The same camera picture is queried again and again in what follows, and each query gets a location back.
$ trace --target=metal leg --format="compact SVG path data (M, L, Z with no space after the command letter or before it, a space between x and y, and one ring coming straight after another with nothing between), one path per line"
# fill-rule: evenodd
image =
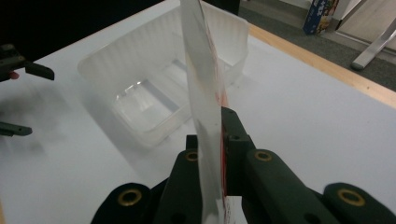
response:
M396 36L396 19L390 24L388 29L382 33L358 58L353 61L351 67L355 70L362 70L374 57L383 49L388 42Z

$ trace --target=gray carpet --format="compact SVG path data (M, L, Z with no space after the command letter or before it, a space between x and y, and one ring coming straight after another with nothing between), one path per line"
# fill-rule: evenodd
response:
M390 90L396 91L396 65L375 58L362 71L354 71L349 65L361 53L355 49L335 43L329 39L306 35L303 29L266 17L257 12L240 7L239 16L274 35L307 49L333 63L339 64L362 77L366 77Z

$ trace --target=white plastic wrapper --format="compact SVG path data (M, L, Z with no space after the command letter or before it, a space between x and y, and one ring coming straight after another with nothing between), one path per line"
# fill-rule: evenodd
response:
M200 1L180 2L191 113L199 142L202 223L234 223L231 204L223 191L221 106L227 100L218 57Z

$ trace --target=clear plastic container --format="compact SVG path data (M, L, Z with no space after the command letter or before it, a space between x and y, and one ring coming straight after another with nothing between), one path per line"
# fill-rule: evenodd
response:
M248 23L203 3L226 87L242 74ZM179 7L88 55L78 71L131 134L156 145L190 116Z

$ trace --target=table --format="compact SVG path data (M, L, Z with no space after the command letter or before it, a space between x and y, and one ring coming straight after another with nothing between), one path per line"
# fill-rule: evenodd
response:
M87 54L175 7L168 0L41 59L56 80L0 83L0 119L30 126L0 137L6 223L89 223L108 193L169 176L188 120L156 147L140 146L77 71ZM230 106L255 145L273 150L317 191L357 185L396 212L396 94L274 35L250 27L244 75ZM237 211L237 223L244 223Z

